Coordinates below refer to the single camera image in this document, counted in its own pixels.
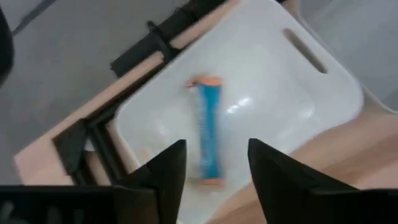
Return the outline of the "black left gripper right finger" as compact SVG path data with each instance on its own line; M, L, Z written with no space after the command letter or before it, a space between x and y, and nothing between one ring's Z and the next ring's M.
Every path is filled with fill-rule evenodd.
M248 160L267 223L336 222L322 195L356 190L256 138L249 139Z

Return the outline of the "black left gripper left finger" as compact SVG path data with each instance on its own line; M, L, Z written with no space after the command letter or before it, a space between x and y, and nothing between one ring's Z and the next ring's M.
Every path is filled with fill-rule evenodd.
M180 139L120 180L115 187L118 223L177 223L185 183L187 143Z

